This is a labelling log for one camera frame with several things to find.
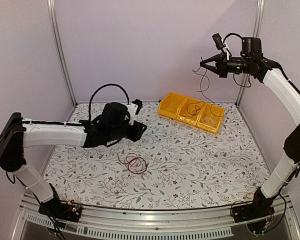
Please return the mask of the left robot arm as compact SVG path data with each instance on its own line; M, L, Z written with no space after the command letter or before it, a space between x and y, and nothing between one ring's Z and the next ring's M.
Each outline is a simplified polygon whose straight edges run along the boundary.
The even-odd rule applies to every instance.
M24 149L37 146L108 148L122 139L137 142L147 129L135 119L141 108L141 104L111 102L96 118L78 123L37 121L14 112L0 134L0 167L12 173L40 203L45 204L45 209L53 217L60 217L65 211L64 205L58 201L53 187L27 163Z

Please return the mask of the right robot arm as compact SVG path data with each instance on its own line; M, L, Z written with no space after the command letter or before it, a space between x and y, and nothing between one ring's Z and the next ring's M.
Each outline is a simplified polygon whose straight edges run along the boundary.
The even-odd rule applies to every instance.
M287 77L282 66L264 57L262 42L257 37L241 37L241 52L232 56L225 38L218 33L212 36L219 54L200 62L200 66L215 73L220 78L228 74L248 74L269 88L280 100L293 119L296 128L285 139L282 157L261 187L253 196L253 203L248 213L252 218L259 218L268 210L268 204L280 193L300 167L300 90Z

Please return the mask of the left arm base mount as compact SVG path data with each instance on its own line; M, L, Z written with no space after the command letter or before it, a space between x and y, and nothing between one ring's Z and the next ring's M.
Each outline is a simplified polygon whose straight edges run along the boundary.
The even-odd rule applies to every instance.
M51 183L49 185L53 192L53 198L45 203L41 202L38 212L54 219L78 223L81 218L83 204L74 200L61 201L55 188Z

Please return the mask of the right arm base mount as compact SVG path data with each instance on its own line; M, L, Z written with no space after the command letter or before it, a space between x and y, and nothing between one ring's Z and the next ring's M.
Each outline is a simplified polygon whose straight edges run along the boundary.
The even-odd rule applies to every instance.
M275 213L273 207L274 197L265 198L262 194L253 197L251 203L231 206L230 215L235 223L248 222L247 229L254 235L264 234L273 220Z

